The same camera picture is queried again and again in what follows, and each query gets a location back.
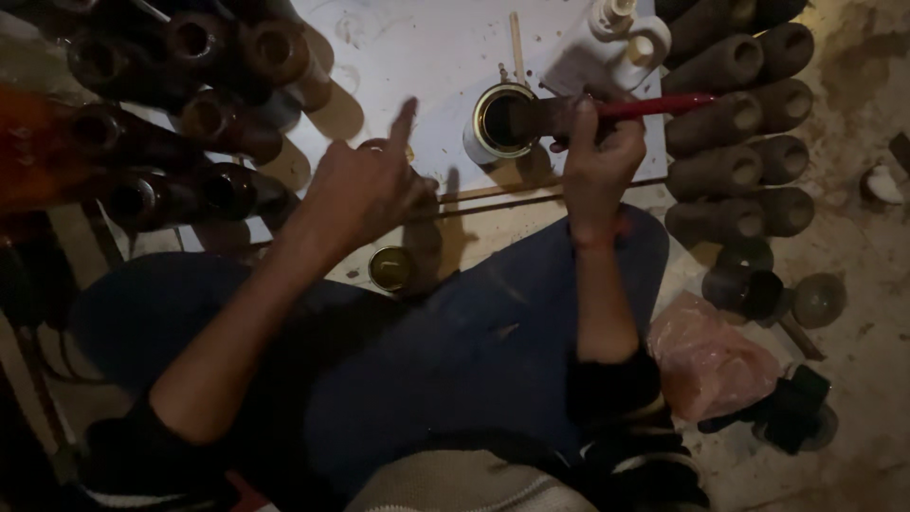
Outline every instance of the paintbrush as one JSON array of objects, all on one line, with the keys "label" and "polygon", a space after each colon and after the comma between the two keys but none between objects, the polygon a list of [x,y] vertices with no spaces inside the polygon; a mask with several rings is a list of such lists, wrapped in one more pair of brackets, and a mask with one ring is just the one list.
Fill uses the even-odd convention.
[{"label": "paintbrush", "polygon": [[[516,139],[550,136],[567,138],[575,123],[575,110],[580,97],[537,99],[530,103],[511,102],[507,105],[509,132]],[[715,100],[710,94],[679,94],[629,103],[594,102],[597,115],[603,122],[634,119],[652,114],[684,114]]]}]

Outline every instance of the red brush handle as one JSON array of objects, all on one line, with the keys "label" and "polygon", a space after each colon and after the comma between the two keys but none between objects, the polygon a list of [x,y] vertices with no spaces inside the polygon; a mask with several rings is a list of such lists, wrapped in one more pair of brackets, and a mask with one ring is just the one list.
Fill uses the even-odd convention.
[{"label": "red brush handle", "polygon": [[634,119],[651,114],[679,115],[715,100],[710,94],[677,94],[632,103],[601,103],[597,115],[601,118]]}]

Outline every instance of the hand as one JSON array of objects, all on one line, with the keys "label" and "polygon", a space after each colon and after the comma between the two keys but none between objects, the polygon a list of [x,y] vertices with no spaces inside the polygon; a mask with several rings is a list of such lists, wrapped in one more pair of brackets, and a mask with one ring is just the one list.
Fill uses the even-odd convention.
[{"label": "hand", "polygon": [[585,99],[579,103],[562,173],[572,241],[577,248],[612,246],[622,194],[646,152],[640,119],[616,123],[616,130],[595,145],[598,124],[593,102]]},{"label": "hand", "polygon": [[383,150],[333,142],[319,162],[306,197],[272,245],[287,261],[312,258],[313,237],[332,265],[400,225],[411,208],[433,198],[439,186],[422,178],[405,156],[417,99],[392,123]]}]

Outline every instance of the black sleeve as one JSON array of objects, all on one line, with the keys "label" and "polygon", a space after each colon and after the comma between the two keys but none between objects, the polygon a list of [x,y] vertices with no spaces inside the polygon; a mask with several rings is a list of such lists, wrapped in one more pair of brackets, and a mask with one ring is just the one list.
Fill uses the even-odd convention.
[{"label": "black sleeve", "polygon": [[80,512],[229,510],[238,496],[218,454],[177,437],[144,397],[126,417],[89,427],[78,481],[66,492]]},{"label": "black sleeve", "polygon": [[571,483],[589,501],[600,510],[709,507],[643,348],[623,364],[572,363],[568,379],[568,413],[584,443]]}]

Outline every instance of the white table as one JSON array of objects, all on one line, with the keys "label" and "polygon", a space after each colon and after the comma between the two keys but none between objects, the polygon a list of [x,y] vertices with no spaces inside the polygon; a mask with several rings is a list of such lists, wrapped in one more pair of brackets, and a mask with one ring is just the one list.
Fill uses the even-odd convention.
[{"label": "white table", "polygon": [[[420,100],[410,145],[418,173],[440,181],[444,192],[484,189],[523,179],[561,174],[565,155],[538,151],[533,176],[522,176],[514,165],[484,172],[465,154],[461,133],[480,94],[500,82],[499,63],[514,80],[509,14],[521,21],[525,69],[529,86],[540,97],[552,95],[539,87],[537,72],[561,35],[587,11],[589,0],[293,0],[303,19],[324,40],[314,46],[333,62],[331,76],[338,84],[332,102],[288,133],[306,156],[291,158],[301,168],[299,195],[306,193],[310,167],[316,167],[331,137],[347,138],[352,146],[388,135],[389,124],[408,96]],[[653,15],[653,0],[639,0],[639,15]],[[658,97],[655,72],[635,91],[639,97]],[[648,155],[635,180],[667,174],[663,122],[645,119]],[[548,139],[541,145],[549,146]],[[261,169],[282,172],[288,159]],[[464,201],[462,208],[489,206],[526,199],[529,194],[506,194]],[[268,241],[259,219],[248,220],[250,242]],[[188,251],[202,251],[191,227],[180,229]]]}]

